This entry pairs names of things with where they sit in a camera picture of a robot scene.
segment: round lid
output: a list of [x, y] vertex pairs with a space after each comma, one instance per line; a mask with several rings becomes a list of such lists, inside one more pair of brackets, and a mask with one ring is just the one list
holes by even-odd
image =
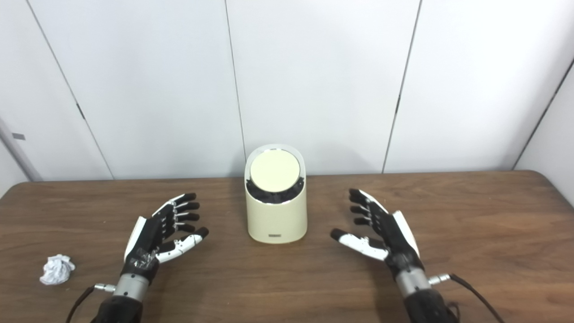
[[263, 191], [285, 191], [299, 179], [300, 166], [290, 152], [271, 149], [262, 152], [251, 164], [251, 180]]

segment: black cable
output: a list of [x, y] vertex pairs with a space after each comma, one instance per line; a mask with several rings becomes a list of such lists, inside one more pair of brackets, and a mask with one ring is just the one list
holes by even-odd
[[461, 284], [464, 288], [468, 289], [473, 294], [475, 294], [476, 297], [478, 297], [478, 299], [486, 306], [486, 308], [488, 308], [490, 313], [494, 315], [494, 318], [496, 318], [498, 322], [505, 323], [502, 317], [498, 314], [497, 310], [495, 310], [494, 307], [490, 305], [490, 303], [484, 297], [482, 297], [482, 295], [477, 290], [475, 290], [469, 283], [467, 283], [466, 280], [462, 279], [461, 277], [458, 277], [455, 274], [450, 274], [450, 276], [453, 281]]
[[88, 287], [84, 293], [82, 293], [82, 295], [80, 295], [80, 297], [76, 300], [76, 302], [74, 303], [74, 305], [72, 306], [72, 309], [70, 310], [70, 313], [68, 314], [68, 318], [66, 318], [66, 323], [70, 323], [70, 321], [72, 321], [72, 316], [74, 314], [74, 312], [76, 311], [77, 307], [80, 306], [80, 304], [82, 304], [82, 302], [94, 291], [94, 286], [90, 286]]

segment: fingertip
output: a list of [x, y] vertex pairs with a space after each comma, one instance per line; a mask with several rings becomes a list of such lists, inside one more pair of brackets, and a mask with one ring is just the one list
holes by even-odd
[[185, 193], [185, 194], [183, 195], [183, 198], [184, 198], [186, 201], [193, 201], [194, 199], [197, 198], [197, 195], [196, 195], [195, 193]]
[[345, 234], [348, 234], [348, 232], [345, 232], [345, 231], [343, 231], [343, 230], [341, 230], [341, 229], [333, 229], [333, 230], [331, 231], [331, 237], [332, 237], [333, 239], [335, 239], [336, 241], [339, 241], [339, 239], [340, 239], [342, 236], [344, 236]]
[[210, 233], [210, 231], [204, 226], [199, 228], [196, 232], [194, 232], [193, 234], [196, 234], [198, 236], [201, 236], [202, 239], [204, 239], [205, 237], [207, 237], [207, 235]]
[[356, 225], [370, 225], [370, 224], [371, 224], [371, 222], [370, 222], [369, 220], [365, 219], [365, 218], [355, 218], [355, 219], [353, 220], [353, 222], [354, 222]]

